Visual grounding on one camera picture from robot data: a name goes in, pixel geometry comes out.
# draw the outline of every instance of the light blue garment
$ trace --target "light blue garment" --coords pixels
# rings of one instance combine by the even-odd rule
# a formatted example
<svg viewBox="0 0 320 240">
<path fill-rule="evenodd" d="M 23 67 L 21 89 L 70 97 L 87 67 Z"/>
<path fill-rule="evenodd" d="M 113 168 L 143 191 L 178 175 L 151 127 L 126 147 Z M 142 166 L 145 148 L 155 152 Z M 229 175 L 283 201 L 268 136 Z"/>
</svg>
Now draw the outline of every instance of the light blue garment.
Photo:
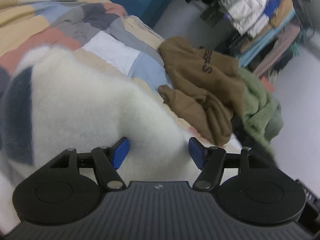
<svg viewBox="0 0 320 240">
<path fill-rule="evenodd" d="M 274 39 L 274 37 L 287 25 L 287 23 L 292 20 L 295 14 L 296 12 L 294 8 L 292 8 L 290 13 L 286 18 L 284 18 L 278 28 L 269 30 L 265 35 L 257 39 L 251 45 L 249 50 L 237 55 L 236 57 L 239 59 L 239 66 L 246 67 L 254 59 L 254 57 L 257 56 L 259 52 Z"/>
<path fill-rule="evenodd" d="M 154 93 L 158 93 L 158 86 L 168 85 L 173 88 L 168 74 L 158 62 L 146 53 L 141 52 L 133 63 L 128 77 L 136 77 L 146 82 Z"/>
</svg>

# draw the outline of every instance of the screw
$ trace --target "screw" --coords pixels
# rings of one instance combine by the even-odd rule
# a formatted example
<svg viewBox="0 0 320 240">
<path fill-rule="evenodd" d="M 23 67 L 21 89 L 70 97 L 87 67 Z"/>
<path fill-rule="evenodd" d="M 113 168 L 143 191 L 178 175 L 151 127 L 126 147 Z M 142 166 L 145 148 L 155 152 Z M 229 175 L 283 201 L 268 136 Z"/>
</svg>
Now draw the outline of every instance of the screw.
<svg viewBox="0 0 320 240">
<path fill-rule="evenodd" d="M 199 180 L 196 182 L 196 187 L 199 189 L 208 189 L 209 187 L 211 187 L 211 183 L 205 180 Z"/>
<path fill-rule="evenodd" d="M 120 189 L 122 188 L 123 183 L 119 180 L 112 180 L 108 182 L 107 186 L 111 189 Z"/>
</svg>

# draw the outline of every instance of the clothing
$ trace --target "clothing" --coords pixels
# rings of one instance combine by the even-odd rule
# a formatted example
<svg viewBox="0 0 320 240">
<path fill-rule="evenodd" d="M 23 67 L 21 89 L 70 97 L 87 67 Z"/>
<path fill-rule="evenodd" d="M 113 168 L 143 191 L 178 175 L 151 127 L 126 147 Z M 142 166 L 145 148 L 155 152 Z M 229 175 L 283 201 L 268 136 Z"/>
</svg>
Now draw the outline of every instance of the clothing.
<svg viewBox="0 0 320 240">
<path fill-rule="evenodd" d="M 261 76 L 265 71 L 268 70 L 289 48 L 294 42 L 298 34 L 300 33 L 300 27 L 289 23 L 278 37 L 274 48 L 266 55 L 262 62 L 254 70 L 253 74 Z"/>
<path fill-rule="evenodd" d="M 271 17 L 269 24 L 267 24 L 259 34 L 252 40 L 247 39 L 241 46 L 240 52 L 244 53 L 247 51 L 258 39 L 269 32 L 272 28 L 278 28 L 283 20 L 289 15 L 293 8 L 292 0 L 281 0 L 278 9 L 275 11 L 273 17 Z"/>
<path fill-rule="evenodd" d="M 269 0 L 263 14 L 260 16 L 259 20 L 252 26 L 248 31 L 248 34 L 254 38 L 258 33 L 269 23 L 270 17 L 276 11 L 281 0 Z"/>
<path fill-rule="evenodd" d="M 220 0 L 219 4 L 221 10 L 232 17 L 234 28 L 243 35 L 261 16 L 267 2 L 268 0 Z"/>
<path fill-rule="evenodd" d="M 244 112 L 244 84 L 235 58 L 192 48 L 182 37 L 169 38 L 159 47 L 175 90 L 158 92 L 180 118 L 216 145 L 228 142 L 233 113 Z"/>
<path fill-rule="evenodd" d="M 295 16 L 295 10 L 292 8 L 289 15 L 282 21 L 281 25 L 276 29 L 270 29 L 264 36 L 257 39 L 249 50 L 244 53 L 237 55 L 239 59 L 239 66 L 246 67 L 253 58 L 260 52 L 262 48 L 264 48 L 270 41 L 272 41 L 276 35 L 282 31 L 284 26 L 287 25 L 288 22 Z"/>
<path fill-rule="evenodd" d="M 273 154 L 270 141 L 283 127 L 281 106 L 263 86 L 260 80 L 246 69 L 239 69 L 243 78 L 245 113 L 242 121 L 245 130 L 260 143 L 269 154 Z"/>
</svg>

